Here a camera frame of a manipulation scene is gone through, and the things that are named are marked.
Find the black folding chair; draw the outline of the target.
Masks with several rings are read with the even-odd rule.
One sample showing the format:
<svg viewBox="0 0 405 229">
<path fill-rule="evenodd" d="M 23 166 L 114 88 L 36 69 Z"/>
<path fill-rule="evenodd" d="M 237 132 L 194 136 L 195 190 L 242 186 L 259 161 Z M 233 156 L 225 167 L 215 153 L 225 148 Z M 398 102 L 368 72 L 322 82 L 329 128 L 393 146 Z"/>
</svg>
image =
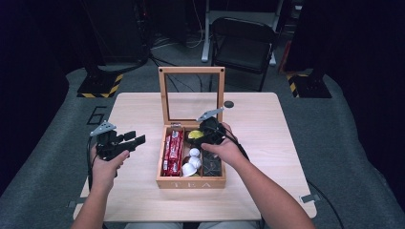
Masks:
<svg viewBox="0 0 405 229">
<path fill-rule="evenodd" d="M 260 92 L 277 40 L 276 32 L 267 24 L 232 17 L 217 18 L 211 31 L 211 65 L 260 75 Z"/>
</svg>

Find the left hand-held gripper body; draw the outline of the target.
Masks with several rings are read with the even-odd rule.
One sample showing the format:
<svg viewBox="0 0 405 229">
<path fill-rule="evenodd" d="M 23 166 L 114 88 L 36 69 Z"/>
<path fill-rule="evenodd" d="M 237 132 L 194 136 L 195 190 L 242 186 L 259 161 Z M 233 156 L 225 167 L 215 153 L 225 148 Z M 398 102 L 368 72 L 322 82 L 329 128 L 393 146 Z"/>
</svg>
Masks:
<svg viewBox="0 0 405 229">
<path fill-rule="evenodd" d="M 117 126 L 104 120 L 98 127 L 90 132 L 90 137 L 96 138 L 96 152 L 104 160 L 109 161 L 121 152 L 127 150 L 128 141 L 120 142 L 115 131 Z"/>
</svg>

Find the grey table bracket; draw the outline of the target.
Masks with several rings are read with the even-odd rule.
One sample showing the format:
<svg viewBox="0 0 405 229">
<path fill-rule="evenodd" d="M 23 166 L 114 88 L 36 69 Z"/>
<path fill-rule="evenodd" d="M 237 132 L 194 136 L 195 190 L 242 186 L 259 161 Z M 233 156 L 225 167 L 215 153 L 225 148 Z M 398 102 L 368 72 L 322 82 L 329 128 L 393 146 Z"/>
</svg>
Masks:
<svg viewBox="0 0 405 229">
<path fill-rule="evenodd" d="M 306 196 L 301 196 L 300 199 L 303 203 L 308 203 L 311 201 L 313 202 L 319 201 L 321 198 L 317 194 L 309 194 Z"/>
<path fill-rule="evenodd" d="M 75 208 L 78 204 L 83 204 L 86 198 L 77 198 L 76 200 L 69 200 L 66 207 Z"/>
</svg>

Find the person's left hand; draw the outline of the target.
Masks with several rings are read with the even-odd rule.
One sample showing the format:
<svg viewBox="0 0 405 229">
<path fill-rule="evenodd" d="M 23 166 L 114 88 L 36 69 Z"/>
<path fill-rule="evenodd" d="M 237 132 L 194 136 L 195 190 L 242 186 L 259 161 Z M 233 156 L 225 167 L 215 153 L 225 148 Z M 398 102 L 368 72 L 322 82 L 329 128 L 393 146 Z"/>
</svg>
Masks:
<svg viewBox="0 0 405 229">
<path fill-rule="evenodd" d="M 130 156 L 130 152 L 125 150 L 110 161 L 100 158 L 96 152 L 96 147 L 91 150 L 91 162 L 93 172 L 93 184 L 91 190 L 109 193 L 114 186 L 114 179 L 117 170 Z"/>
</svg>

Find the dark packet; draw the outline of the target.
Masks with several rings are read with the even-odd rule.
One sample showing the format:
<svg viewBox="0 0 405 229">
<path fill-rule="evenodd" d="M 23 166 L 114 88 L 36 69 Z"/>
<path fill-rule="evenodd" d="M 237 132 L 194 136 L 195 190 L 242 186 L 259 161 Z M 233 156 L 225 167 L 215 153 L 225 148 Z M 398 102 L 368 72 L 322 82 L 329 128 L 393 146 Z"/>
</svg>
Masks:
<svg viewBox="0 0 405 229">
<path fill-rule="evenodd" d="M 220 177 L 222 175 L 222 162 L 211 152 L 202 152 L 202 166 L 205 177 Z"/>
</svg>

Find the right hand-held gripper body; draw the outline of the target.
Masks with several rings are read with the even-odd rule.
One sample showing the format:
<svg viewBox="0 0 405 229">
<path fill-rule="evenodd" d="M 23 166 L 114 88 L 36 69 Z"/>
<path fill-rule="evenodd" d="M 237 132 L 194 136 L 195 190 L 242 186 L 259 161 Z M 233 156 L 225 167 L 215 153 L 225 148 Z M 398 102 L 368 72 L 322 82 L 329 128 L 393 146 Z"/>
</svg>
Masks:
<svg viewBox="0 0 405 229">
<path fill-rule="evenodd" d="M 200 123 L 199 130 L 203 132 L 203 137 L 200 139 L 205 139 L 205 143 L 219 145 L 223 142 L 226 130 L 222 123 L 216 118 L 224 110 L 223 107 L 206 111 L 203 113 L 197 121 Z"/>
</svg>

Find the white metal desk frame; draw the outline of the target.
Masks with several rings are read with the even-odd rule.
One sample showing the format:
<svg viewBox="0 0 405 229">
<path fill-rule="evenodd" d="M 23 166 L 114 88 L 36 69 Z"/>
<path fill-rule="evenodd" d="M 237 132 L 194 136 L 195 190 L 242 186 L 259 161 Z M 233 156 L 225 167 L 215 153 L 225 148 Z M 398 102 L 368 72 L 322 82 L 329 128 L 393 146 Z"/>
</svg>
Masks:
<svg viewBox="0 0 405 229">
<path fill-rule="evenodd" d="M 252 20 L 267 24 L 274 31 L 279 31 L 278 24 L 281 17 L 282 7 L 285 0 L 276 0 L 277 9 L 275 12 L 257 12 L 257 11 L 234 11 L 234 10 L 212 10 L 210 9 L 210 0 L 205 0 L 205 19 L 204 19 L 204 41 L 202 48 L 201 61 L 206 63 L 209 60 L 210 53 L 210 25 L 222 16 L 235 17 L 244 20 Z"/>
</svg>

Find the person's right hand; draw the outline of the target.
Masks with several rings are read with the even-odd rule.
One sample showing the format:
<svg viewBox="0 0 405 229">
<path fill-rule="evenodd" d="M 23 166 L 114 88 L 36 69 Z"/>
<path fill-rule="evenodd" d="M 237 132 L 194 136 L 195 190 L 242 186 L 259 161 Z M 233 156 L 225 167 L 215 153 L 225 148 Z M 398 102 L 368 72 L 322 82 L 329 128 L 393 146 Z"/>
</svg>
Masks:
<svg viewBox="0 0 405 229">
<path fill-rule="evenodd" d="M 237 138 L 232 134 L 230 126 L 225 122 L 222 125 L 226 129 L 224 141 L 220 145 L 203 143 L 202 148 L 216 154 L 222 161 L 236 169 L 238 163 L 245 160 L 245 157 L 238 147 Z"/>
</svg>

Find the red stick packet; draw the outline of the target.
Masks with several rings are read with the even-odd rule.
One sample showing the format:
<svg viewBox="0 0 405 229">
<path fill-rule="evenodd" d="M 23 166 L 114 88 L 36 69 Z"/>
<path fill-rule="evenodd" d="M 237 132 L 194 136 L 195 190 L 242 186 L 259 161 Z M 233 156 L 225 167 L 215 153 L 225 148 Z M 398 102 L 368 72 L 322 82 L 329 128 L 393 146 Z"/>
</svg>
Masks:
<svg viewBox="0 0 405 229">
<path fill-rule="evenodd" d="M 170 177 L 178 177 L 181 173 L 181 163 L 178 160 L 170 160 L 168 163 L 167 175 Z"/>
<path fill-rule="evenodd" d="M 164 176 L 169 176 L 170 175 L 170 161 L 169 161 L 169 156 L 170 156 L 170 149 L 171 149 L 171 135 L 168 135 L 165 139 L 165 145 L 164 145 L 164 152 L 163 152 L 163 160 L 162 160 L 162 173 Z"/>
<path fill-rule="evenodd" d="M 183 140 L 183 132 L 174 130 L 172 132 L 170 141 L 170 151 L 169 151 L 170 159 L 178 159 L 180 157 L 182 140 Z"/>
</svg>

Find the black cabinet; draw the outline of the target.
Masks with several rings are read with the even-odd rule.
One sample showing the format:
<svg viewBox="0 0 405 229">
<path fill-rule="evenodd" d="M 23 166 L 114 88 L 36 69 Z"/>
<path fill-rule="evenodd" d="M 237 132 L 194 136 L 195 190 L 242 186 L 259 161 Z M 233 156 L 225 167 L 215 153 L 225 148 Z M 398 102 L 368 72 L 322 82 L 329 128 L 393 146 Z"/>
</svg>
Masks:
<svg viewBox="0 0 405 229">
<path fill-rule="evenodd" d="M 83 6 L 105 63 L 140 64 L 147 60 L 136 0 L 83 0 Z"/>
</svg>

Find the black stand base striped edge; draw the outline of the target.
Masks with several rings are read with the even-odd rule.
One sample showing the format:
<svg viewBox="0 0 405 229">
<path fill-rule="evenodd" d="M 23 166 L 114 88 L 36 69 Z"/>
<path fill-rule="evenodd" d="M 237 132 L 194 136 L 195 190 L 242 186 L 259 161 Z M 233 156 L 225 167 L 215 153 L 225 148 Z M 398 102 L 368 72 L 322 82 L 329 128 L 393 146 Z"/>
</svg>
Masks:
<svg viewBox="0 0 405 229">
<path fill-rule="evenodd" d="M 78 97 L 112 97 L 122 80 L 123 73 L 99 70 L 96 75 L 87 74 L 77 90 Z"/>
<path fill-rule="evenodd" d="M 322 77 L 312 74 L 293 73 L 287 75 L 288 84 L 294 97 L 299 98 L 331 98 Z"/>
</svg>

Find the dark curtain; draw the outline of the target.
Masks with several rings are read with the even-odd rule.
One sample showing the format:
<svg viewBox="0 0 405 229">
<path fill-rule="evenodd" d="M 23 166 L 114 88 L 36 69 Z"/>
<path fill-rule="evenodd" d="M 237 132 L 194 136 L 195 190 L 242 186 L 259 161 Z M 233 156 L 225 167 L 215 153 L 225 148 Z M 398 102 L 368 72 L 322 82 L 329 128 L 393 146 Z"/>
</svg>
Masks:
<svg viewBox="0 0 405 229">
<path fill-rule="evenodd" d="M 405 177 L 405 0 L 305 0 L 288 67 L 341 88 L 369 161 Z"/>
<path fill-rule="evenodd" d="M 0 0 L 0 195 L 64 102 L 66 75 L 100 61 L 82 0 Z"/>
</svg>

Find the bamboo box with glass lid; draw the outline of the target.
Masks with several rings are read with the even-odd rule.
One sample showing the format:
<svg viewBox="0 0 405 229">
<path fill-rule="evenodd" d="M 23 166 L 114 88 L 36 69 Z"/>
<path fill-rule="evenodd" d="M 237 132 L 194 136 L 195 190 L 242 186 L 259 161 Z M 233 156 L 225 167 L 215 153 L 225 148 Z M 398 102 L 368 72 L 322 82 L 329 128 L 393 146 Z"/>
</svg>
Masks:
<svg viewBox="0 0 405 229">
<path fill-rule="evenodd" d="M 206 111 L 224 108 L 224 74 L 223 67 L 160 67 L 160 98 L 163 115 L 163 135 L 160 145 L 160 157 L 156 182 L 161 189 L 223 189 L 226 183 L 225 165 L 222 162 L 220 177 L 205 177 L 203 175 L 203 150 L 199 159 L 202 166 L 191 177 L 164 176 L 162 160 L 165 139 L 174 130 L 183 132 L 181 154 L 178 160 L 181 167 L 191 157 L 189 151 L 192 141 L 188 133 L 199 130 L 197 121 Z"/>
</svg>

